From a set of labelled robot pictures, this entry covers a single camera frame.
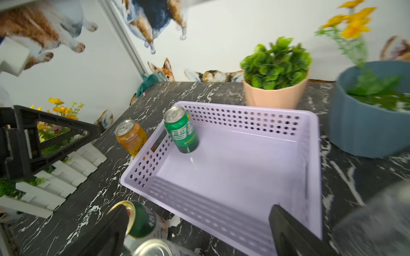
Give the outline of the yellow flower in blue pot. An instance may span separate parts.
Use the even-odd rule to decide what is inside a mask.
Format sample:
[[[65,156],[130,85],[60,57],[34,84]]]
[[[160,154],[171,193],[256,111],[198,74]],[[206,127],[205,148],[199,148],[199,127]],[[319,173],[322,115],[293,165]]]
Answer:
[[[349,154],[370,159],[410,149],[410,42],[399,36],[384,44],[379,61],[368,60],[364,34],[372,7],[331,18],[316,34],[335,41],[353,63],[337,77],[328,113],[327,136]]]

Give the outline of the orange soda can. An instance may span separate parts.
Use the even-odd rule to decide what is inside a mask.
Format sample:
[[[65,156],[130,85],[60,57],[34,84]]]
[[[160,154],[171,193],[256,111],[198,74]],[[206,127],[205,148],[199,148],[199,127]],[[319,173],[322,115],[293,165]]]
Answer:
[[[139,123],[132,119],[122,121],[114,131],[117,141],[133,156],[136,157],[139,151],[148,141],[148,135]]]

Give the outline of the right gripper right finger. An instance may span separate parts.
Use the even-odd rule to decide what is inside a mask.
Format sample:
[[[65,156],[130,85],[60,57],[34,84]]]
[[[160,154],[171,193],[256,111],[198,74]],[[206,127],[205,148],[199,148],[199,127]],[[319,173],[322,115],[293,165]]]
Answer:
[[[336,256],[337,252],[310,232],[280,205],[269,215],[270,229],[279,256]]]

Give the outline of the sunflower bouquet with white fence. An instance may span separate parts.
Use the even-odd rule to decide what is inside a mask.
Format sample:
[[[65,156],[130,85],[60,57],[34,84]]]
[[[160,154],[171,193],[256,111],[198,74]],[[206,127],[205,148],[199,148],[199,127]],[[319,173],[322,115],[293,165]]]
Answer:
[[[1,222],[26,213],[48,218],[106,157],[93,144],[106,125],[78,119],[83,104],[51,111],[1,107]]]

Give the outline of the silver grey can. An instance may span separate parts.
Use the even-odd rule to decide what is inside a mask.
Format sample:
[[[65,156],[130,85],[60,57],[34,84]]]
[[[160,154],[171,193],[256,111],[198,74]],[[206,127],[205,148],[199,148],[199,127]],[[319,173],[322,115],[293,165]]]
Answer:
[[[132,256],[198,256],[192,250],[186,249],[168,240],[151,239],[142,243]]]

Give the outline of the green soda can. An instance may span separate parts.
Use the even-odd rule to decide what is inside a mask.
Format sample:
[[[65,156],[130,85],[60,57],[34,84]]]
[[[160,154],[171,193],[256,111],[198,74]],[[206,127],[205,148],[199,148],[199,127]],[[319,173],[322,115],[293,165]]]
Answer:
[[[164,113],[164,125],[182,153],[191,153],[199,145],[199,138],[190,119],[190,114],[181,106],[173,106]]]

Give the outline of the white Monster can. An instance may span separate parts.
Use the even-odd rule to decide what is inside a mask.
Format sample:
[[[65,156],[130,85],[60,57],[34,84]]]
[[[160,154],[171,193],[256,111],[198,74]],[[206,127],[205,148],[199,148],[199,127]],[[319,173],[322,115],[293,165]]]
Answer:
[[[342,219],[332,240],[343,256],[410,254],[410,182],[400,181]]]

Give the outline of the green plant in pink pot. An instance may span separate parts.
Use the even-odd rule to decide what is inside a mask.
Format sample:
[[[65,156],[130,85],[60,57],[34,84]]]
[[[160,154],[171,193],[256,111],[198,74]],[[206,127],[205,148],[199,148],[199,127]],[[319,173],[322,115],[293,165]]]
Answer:
[[[280,37],[267,49],[258,44],[254,53],[240,63],[244,70],[246,105],[295,109],[309,80],[311,55],[301,43],[291,46],[292,38]]]

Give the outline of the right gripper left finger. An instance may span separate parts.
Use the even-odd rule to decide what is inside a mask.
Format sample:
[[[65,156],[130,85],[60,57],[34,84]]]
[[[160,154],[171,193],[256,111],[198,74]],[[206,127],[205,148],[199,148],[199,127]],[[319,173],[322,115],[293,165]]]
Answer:
[[[119,256],[128,227],[129,216],[121,205],[79,237],[61,253],[62,256]]]

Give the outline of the purple plastic basket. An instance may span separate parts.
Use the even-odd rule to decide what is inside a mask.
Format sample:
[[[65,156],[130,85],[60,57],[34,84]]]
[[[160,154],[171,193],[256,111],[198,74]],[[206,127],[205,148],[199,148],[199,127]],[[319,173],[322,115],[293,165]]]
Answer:
[[[320,132],[308,111],[180,101],[199,136],[180,152],[160,123],[121,184],[250,256],[275,255],[276,204],[322,237]]]

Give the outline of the teal clamp at table corner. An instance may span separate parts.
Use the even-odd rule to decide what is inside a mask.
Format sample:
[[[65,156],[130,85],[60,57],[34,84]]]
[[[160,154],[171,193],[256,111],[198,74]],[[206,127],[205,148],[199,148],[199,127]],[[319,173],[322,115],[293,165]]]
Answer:
[[[161,83],[161,82],[166,82],[167,79],[164,75],[163,72],[161,71],[155,71],[154,73],[147,75],[147,74],[141,74],[143,82],[138,86],[137,91],[136,91],[136,97],[140,97],[143,95],[143,93],[153,86],[155,83]]]

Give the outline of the green and red can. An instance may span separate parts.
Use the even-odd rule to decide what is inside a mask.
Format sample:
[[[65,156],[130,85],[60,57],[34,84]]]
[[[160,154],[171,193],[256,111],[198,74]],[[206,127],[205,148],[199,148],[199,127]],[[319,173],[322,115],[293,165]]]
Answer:
[[[168,225],[165,219],[137,201],[120,201],[107,214],[121,205],[126,207],[128,214],[124,248],[130,253],[150,239],[168,238]]]

